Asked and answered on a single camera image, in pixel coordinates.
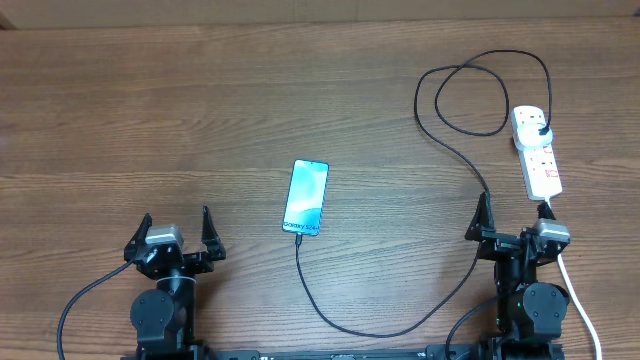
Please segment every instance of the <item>phone screen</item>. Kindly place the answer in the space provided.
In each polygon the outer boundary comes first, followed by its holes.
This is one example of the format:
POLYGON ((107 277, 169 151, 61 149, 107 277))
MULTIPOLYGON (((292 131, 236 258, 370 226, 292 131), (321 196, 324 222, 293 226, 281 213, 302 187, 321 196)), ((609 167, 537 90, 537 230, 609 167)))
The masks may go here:
POLYGON ((318 235, 328 175, 329 164, 327 163, 295 161, 282 230, 304 235, 318 235))

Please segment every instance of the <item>white extension cord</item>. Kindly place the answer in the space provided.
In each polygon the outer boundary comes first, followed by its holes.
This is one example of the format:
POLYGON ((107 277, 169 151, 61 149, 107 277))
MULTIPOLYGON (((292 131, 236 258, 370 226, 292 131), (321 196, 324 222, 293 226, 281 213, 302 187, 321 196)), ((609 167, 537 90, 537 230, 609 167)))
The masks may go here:
MULTIPOLYGON (((551 148, 553 137, 552 135, 541 136, 537 131, 528 131, 530 127, 538 129, 541 126, 540 124, 545 123, 544 112, 534 106, 518 106, 511 113, 513 140, 518 148, 522 174, 529 199, 544 200, 551 208, 549 199, 562 192, 560 174, 558 173, 558 166, 551 148)), ((571 300, 573 300, 573 304, 578 309, 593 338, 596 360, 602 360, 600 338, 587 312, 580 304, 580 300, 578 300, 576 291, 571 284, 571 279, 569 279, 569 273, 562 260, 562 255, 558 255, 557 262, 562 278, 569 289, 571 300)))

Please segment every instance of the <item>wooden tabletop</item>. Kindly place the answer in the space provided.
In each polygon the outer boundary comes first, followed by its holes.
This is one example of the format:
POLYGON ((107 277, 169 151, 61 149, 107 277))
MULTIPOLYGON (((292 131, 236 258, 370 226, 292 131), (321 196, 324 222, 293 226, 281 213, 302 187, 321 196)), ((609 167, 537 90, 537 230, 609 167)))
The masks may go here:
MULTIPOLYGON (((0 32, 0 358, 53 359, 67 301, 123 263, 142 216, 181 226, 199 249, 208 205, 228 250, 198 278, 197 331, 215 349, 420 348, 495 294, 492 263, 430 320, 391 339, 340 333, 316 315, 281 221, 293 161, 331 166, 323 224, 301 248, 325 314, 360 331, 412 325, 462 278, 463 240, 482 188, 467 166, 420 133, 420 75, 489 49, 531 51, 553 81, 554 149, 572 232, 565 261, 606 358, 640 351, 640 21, 633 18, 166 27, 0 32)), ((547 108, 529 58, 477 62, 506 82, 511 106, 547 108)), ((445 127, 428 80, 420 113, 478 166, 498 230, 536 220, 508 125, 478 138, 445 127)), ((442 112, 497 128, 504 97, 490 75, 463 71, 442 112)), ((555 265, 541 281, 564 286, 555 265)), ((64 331, 67 359, 132 354, 133 299, 152 281, 127 269, 84 296, 64 331)), ((491 312, 456 342, 495 328, 491 312)), ((563 323, 570 359, 592 342, 575 308, 563 323)))

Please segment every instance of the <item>smartphone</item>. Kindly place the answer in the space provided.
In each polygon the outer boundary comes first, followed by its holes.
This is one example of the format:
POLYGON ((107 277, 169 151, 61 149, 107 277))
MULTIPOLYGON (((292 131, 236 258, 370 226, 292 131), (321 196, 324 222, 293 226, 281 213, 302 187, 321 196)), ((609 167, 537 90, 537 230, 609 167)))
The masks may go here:
POLYGON ((293 163, 282 230, 318 235, 328 176, 327 163, 308 160, 296 160, 293 163))

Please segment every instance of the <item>wood grain surface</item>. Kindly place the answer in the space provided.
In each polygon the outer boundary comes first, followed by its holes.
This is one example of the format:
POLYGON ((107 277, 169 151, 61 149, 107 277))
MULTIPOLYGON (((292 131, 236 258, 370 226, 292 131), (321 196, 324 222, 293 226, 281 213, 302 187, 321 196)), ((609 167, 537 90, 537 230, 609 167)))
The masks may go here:
MULTIPOLYGON (((466 311, 494 295, 492 264, 432 319, 392 339, 358 338, 322 322, 281 230, 297 158, 331 165, 323 225, 301 262, 335 322, 398 331, 439 302, 470 266, 463 240, 481 186, 419 132, 419 76, 482 51, 517 48, 553 79, 554 148, 565 192, 557 216, 573 234, 565 261, 606 358, 636 359, 640 244, 640 21, 633 18, 166 27, 0 33, 0 358, 53 359, 58 318, 82 287, 122 264, 144 213, 180 224, 199 248, 209 205, 228 250, 198 281, 200 337, 215 349, 259 351, 420 348, 443 343, 466 311)), ((511 105, 546 109, 544 74, 518 55, 478 61, 500 74, 511 105)), ((465 136, 420 112, 436 136, 477 164, 498 229, 535 221, 510 126, 465 136)), ((463 71, 442 112, 491 130, 504 98, 489 75, 463 71)), ((543 281, 564 285, 557 267, 543 281)), ((68 359, 132 354, 129 307, 152 288, 133 269, 72 309, 68 359)), ((494 329, 488 312, 456 342, 494 329)), ((592 343, 574 307, 563 323, 568 358, 592 343)))

